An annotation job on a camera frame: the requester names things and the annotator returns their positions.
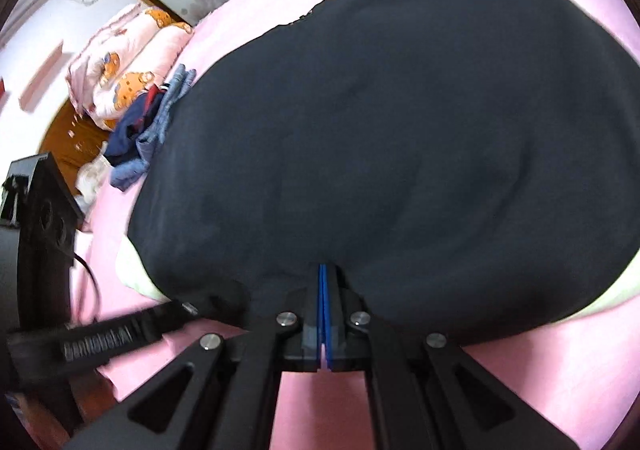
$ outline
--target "pink surface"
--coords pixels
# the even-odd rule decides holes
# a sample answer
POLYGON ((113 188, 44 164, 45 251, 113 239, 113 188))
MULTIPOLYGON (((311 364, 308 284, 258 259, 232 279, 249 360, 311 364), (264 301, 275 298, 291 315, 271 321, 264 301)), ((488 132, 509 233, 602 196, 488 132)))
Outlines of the pink surface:
MULTIPOLYGON (((219 58, 322 0, 231 0, 208 16, 178 59, 203 74, 219 58)), ((573 0, 640 58, 640 30, 622 0, 573 0)), ((122 194, 105 186, 92 214, 90 263, 100 282, 105 317, 152 303, 120 284, 115 258, 140 185, 122 194)), ((640 298, 608 312, 469 352, 583 450, 603 446, 640 390, 640 298)), ((114 361, 104 373, 123 398, 199 335, 230 329, 196 322, 155 347, 114 361)), ((359 374, 283 378, 272 449, 372 449, 364 382, 359 374)))

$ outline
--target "bed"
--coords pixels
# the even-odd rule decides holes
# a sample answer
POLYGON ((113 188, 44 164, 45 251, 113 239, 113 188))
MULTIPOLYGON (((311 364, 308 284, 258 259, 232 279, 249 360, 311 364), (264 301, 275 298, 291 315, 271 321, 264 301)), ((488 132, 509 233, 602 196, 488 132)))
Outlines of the bed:
MULTIPOLYGON (((205 18, 178 58, 198 76, 224 55, 288 24, 322 0, 231 0, 205 18)), ((640 30, 622 0, 571 0, 640 60, 640 30)), ((100 316, 108 318, 152 305, 123 286, 115 260, 130 211, 143 182, 126 192, 105 185, 89 217, 87 261, 98 279, 100 316)), ((73 279, 74 293, 82 276, 73 279)), ((80 318, 92 309, 89 296, 80 318)), ((573 438, 582 450, 609 440, 640 391, 640 296, 605 312, 466 350, 523 400, 573 438)), ((198 321, 151 348, 123 356, 102 370, 119 400, 202 334, 238 329, 198 321)), ((271 448, 373 448, 364 379, 359 373, 288 374, 282 380, 271 448)))

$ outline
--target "dark fabric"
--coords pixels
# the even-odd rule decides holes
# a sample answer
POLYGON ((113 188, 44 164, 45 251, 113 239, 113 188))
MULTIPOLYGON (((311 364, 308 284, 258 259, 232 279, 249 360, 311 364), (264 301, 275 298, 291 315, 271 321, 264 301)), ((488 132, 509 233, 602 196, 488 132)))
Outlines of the dark fabric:
POLYGON ((175 111, 129 237, 272 314, 320 262, 463 342, 565 318, 640 246, 640 70, 568 0, 326 0, 175 111))
POLYGON ((163 95, 164 91, 153 85, 133 100, 127 112, 118 120, 104 151, 104 157, 111 166, 139 157, 136 139, 153 123, 163 95))

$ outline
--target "pink mattress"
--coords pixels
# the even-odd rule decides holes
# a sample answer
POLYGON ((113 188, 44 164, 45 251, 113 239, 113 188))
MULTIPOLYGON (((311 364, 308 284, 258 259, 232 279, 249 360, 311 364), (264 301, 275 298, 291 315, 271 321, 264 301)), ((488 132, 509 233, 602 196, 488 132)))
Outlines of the pink mattress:
MULTIPOLYGON (((231 0, 208 16, 178 59, 203 74, 226 53, 307 13, 322 0, 231 0)), ((636 58, 640 30, 622 0, 573 0, 636 58)), ((124 287, 115 259, 140 185, 126 193, 104 186, 90 219, 88 253, 108 318, 149 306, 124 287)), ((85 303, 89 314, 92 300, 85 303)), ((151 348, 103 369, 122 399, 201 334, 238 330, 199 321, 151 348)), ((640 390, 640 297, 607 312, 545 326, 516 337, 467 348, 523 400, 571 436, 583 450, 598 450, 613 434, 640 390)), ((288 374, 282 380, 271 448, 371 450, 361 374, 288 374)))

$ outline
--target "cartoon bear print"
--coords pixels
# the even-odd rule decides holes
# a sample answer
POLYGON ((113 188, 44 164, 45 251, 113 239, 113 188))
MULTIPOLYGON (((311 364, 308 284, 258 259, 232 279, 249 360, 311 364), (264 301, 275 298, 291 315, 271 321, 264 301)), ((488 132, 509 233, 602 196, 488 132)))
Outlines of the cartoon bear print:
POLYGON ((120 68, 120 57, 117 53, 107 53, 102 59, 102 75, 100 76, 100 87, 104 87, 118 73, 120 68))
POLYGON ((155 78, 156 76, 151 71, 125 74, 116 85, 113 96, 114 109, 127 109, 155 78))
POLYGON ((179 27, 181 30, 185 31, 187 35, 193 33, 193 27, 189 26, 186 22, 174 22, 172 26, 179 27))
POLYGON ((156 21, 156 24, 158 24, 160 29, 168 26, 174 21, 171 18, 171 15, 160 8, 149 8, 148 10, 145 10, 145 14, 151 15, 151 18, 156 21))

